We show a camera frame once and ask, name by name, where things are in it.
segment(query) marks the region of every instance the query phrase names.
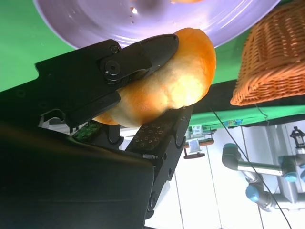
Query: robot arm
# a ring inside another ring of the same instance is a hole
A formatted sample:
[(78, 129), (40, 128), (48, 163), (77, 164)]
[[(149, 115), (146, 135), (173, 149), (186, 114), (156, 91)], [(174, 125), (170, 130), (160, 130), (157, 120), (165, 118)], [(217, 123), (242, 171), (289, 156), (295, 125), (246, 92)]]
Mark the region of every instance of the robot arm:
[[(36, 64), (39, 77), (0, 93), (0, 228), (141, 229), (171, 180), (192, 107), (143, 125), (125, 151), (120, 126), (91, 120), (116, 92), (163, 66), (178, 38), (121, 49), (100, 42)], [(58, 117), (73, 136), (40, 128)]]

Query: bread roll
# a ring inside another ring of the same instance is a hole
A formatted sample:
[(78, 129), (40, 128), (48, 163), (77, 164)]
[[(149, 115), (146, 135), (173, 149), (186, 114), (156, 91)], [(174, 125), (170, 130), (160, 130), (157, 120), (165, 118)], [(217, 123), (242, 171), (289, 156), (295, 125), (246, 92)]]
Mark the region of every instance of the bread roll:
[(120, 89), (121, 101), (94, 120), (139, 127), (168, 109), (192, 105), (207, 94), (216, 69), (212, 42), (199, 29), (185, 28), (175, 34), (179, 37), (175, 55), (152, 75)]

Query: purple plate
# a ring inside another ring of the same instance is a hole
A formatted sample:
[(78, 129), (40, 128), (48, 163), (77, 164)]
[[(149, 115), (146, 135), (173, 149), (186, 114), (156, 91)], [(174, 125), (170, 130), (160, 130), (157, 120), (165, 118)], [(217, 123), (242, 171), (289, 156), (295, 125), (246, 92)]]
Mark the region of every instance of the purple plate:
[(217, 47), (238, 36), (280, 0), (35, 0), (51, 30), (70, 46), (81, 48), (107, 39), (125, 47), (185, 27), (207, 33)]

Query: screw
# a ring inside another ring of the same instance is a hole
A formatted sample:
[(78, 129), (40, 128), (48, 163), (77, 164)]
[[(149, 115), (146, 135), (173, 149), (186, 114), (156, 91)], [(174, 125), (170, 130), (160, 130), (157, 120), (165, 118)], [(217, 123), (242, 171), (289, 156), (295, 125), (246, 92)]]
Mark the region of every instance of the screw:
[(105, 70), (107, 74), (115, 76), (120, 73), (120, 65), (116, 61), (108, 61)]
[(116, 53), (118, 53), (119, 49), (116, 45), (112, 45), (112, 46), (110, 46), (110, 51), (111, 51), (111, 53), (116, 54)]
[(17, 90), (16, 91), (16, 95), (19, 97), (19, 98), (23, 98), (25, 97), (26, 93), (24, 90)]

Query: wicker basket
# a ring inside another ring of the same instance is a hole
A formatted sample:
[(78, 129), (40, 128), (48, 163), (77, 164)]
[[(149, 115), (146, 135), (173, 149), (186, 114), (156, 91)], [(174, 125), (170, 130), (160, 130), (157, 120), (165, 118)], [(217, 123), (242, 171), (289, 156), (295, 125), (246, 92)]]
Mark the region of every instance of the wicker basket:
[(244, 45), (232, 105), (305, 94), (305, 1), (278, 7), (258, 22)]

